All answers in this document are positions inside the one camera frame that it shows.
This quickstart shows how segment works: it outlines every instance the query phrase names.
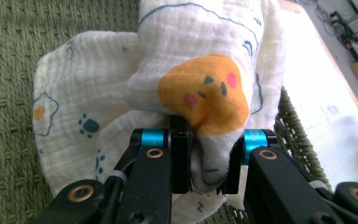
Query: woven surface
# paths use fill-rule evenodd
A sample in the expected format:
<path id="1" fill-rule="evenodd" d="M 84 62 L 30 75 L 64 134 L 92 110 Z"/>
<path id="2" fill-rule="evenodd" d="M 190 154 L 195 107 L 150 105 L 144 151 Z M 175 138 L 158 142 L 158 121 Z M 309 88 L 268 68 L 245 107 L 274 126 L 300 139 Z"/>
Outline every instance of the woven surface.
<path id="1" fill-rule="evenodd" d="M 32 131 L 37 61 L 85 31 L 136 31 L 137 14 L 137 1 L 0 0 L 0 223 L 24 223 L 52 200 Z M 284 92 L 275 131 L 285 149 L 326 181 Z M 245 223 L 241 215 L 225 204 L 204 223 Z"/>

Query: gray floor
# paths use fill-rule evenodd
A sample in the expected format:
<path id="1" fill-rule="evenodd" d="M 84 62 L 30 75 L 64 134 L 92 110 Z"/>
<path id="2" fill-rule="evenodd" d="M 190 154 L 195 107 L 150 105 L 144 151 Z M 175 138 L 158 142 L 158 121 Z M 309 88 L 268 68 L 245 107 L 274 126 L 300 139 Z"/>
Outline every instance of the gray floor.
<path id="1" fill-rule="evenodd" d="M 310 19 L 324 40 L 325 45 L 329 48 L 342 74 L 347 79 L 352 91 L 358 99 L 358 81 L 351 70 L 351 64 L 354 63 L 354 60 L 352 59 L 350 53 L 338 42 L 335 36 L 331 36 L 326 32 L 324 29 L 324 23 L 318 18 L 315 12 L 316 5 L 312 1 L 299 1 L 298 4 L 300 4 L 308 12 Z"/>

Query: blue tape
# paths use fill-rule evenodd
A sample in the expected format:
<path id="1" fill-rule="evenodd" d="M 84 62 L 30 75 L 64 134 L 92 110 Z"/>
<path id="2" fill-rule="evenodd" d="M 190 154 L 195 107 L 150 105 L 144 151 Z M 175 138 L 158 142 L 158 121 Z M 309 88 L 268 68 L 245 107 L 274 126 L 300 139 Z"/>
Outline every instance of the blue tape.
<path id="1" fill-rule="evenodd" d="M 141 144 L 143 147 L 164 147 L 164 129 L 144 129 Z"/>
<path id="2" fill-rule="evenodd" d="M 243 133 L 243 165 L 249 164 L 249 158 L 253 149 L 268 147 L 266 134 L 261 129 L 246 129 Z"/>

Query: green textile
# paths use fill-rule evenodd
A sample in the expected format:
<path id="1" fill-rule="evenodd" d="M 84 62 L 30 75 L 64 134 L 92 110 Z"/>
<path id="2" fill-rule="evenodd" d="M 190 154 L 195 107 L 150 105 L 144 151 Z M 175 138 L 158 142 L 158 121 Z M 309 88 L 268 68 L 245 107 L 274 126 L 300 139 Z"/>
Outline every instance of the green textile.
<path id="1" fill-rule="evenodd" d="M 0 0 L 0 223 L 25 223 L 52 200 L 32 127 L 33 74 L 38 60 L 82 32 L 136 32 L 138 10 L 138 1 L 127 0 Z M 280 105 L 277 120 L 284 123 L 285 112 L 294 111 L 290 106 Z M 306 135 L 297 131 L 302 134 L 298 138 L 291 132 L 299 120 L 288 118 L 291 121 L 276 129 L 277 135 L 282 143 L 291 144 L 285 149 L 301 151 L 298 140 L 302 142 Z M 311 144 L 307 152 L 312 152 Z M 310 167 L 313 164 L 324 177 L 315 157 L 308 162 Z M 243 212 L 224 204 L 203 223 L 245 220 Z"/>

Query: towel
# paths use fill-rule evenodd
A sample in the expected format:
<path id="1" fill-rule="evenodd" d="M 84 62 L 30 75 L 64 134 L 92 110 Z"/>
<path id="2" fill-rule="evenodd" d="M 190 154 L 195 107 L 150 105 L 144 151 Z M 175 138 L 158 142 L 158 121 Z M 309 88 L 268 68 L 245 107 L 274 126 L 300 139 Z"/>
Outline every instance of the towel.
<path id="1" fill-rule="evenodd" d="M 141 1 L 138 33 L 86 32 L 44 56 L 34 75 L 34 134 L 53 194 L 101 182 L 135 128 L 185 117 L 196 135 L 194 191 L 172 196 L 172 223 L 194 223 L 240 194 L 216 195 L 245 128 L 272 129 L 284 65 L 276 1 Z"/>

